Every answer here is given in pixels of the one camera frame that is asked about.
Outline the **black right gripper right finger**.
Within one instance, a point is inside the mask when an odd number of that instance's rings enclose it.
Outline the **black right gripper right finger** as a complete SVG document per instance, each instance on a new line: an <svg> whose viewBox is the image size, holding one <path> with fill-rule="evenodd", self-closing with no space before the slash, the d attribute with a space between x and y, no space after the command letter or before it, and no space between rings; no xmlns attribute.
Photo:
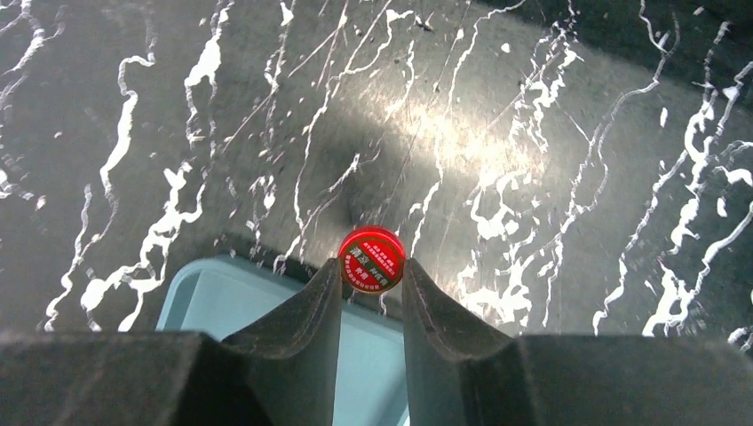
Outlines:
<svg viewBox="0 0 753 426"><path fill-rule="evenodd" d="M752 361L723 340L509 337L416 260L402 279L414 425L749 425Z"/></svg>

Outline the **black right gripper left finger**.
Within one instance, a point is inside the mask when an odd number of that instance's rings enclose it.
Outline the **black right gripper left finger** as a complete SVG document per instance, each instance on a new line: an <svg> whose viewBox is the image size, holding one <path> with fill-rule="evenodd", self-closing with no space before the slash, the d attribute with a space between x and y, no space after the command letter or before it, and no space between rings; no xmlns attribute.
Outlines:
<svg viewBox="0 0 753 426"><path fill-rule="evenodd" d="M1 336L4 425L203 425L245 358L203 332Z"/></svg>

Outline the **dark teal divider tray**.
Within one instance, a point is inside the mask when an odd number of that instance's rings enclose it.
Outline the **dark teal divider tray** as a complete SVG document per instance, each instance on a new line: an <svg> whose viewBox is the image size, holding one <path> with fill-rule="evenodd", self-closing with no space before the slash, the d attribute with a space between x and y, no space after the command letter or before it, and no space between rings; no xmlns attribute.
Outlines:
<svg viewBox="0 0 753 426"><path fill-rule="evenodd" d="M307 282L217 256L182 267L157 329L198 331L246 360L203 425L407 425L402 325L343 300L333 261Z"/></svg>

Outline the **small brown bottle cap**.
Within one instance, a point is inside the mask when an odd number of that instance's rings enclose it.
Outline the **small brown bottle cap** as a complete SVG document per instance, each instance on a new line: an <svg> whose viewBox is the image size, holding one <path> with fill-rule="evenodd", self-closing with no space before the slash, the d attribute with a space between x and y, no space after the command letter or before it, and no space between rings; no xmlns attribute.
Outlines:
<svg viewBox="0 0 753 426"><path fill-rule="evenodd" d="M337 261L344 283L357 292L379 295L402 280L406 250L391 230L366 225L350 232L340 244Z"/></svg>

